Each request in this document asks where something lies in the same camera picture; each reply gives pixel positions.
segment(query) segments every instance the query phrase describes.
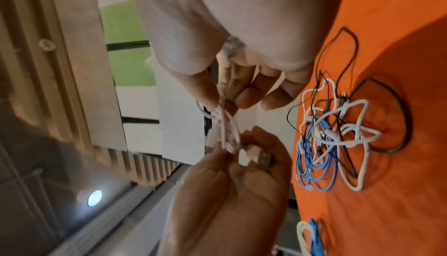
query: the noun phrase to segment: orange surface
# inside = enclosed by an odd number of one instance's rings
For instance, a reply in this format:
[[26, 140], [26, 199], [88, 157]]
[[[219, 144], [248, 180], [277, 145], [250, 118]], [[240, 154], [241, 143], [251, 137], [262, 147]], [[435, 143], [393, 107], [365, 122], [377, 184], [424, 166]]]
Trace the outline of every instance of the orange surface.
[[[414, 133], [398, 153], [371, 154], [360, 192], [339, 175], [328, 193], [308, 192], [293, 178], [301, 218], [322, 222], [329, 256], [447, 255], [447, 0], [343, 0], [328, 38], [342, 26], [360, 49], [341, 91], [349, 92], [351, 77], [354, 86], [366, 76], [389, 84], [409, 104]], [[352, 50], [343, 35], [321, 69], [336, 79]], [[399, 140], [404, 126], [392, 97], [369, 85], [355, 98], [372, 101], [366, 121], [384, 132], [381, 145]], [[352, 150], [357, 170], [362, 151]]]

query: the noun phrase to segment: light fixture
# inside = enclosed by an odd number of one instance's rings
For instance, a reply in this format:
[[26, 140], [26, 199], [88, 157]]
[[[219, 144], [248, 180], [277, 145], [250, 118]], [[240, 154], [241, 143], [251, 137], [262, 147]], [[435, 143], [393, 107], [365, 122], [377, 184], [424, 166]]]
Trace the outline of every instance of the light fixture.
[[100, 191], [100, 190], [94, 191], [94, 192], [93, 192], [92, 194], [90, 194], [90, 196], [88, 197], [87, 205], [88, 205], [89, 207], [93, 207], [93, 206], [95, 206], [96, 204], [98, 204], [99, 201], [101, 201], [101, 198], [102, 198], [102, 191]]

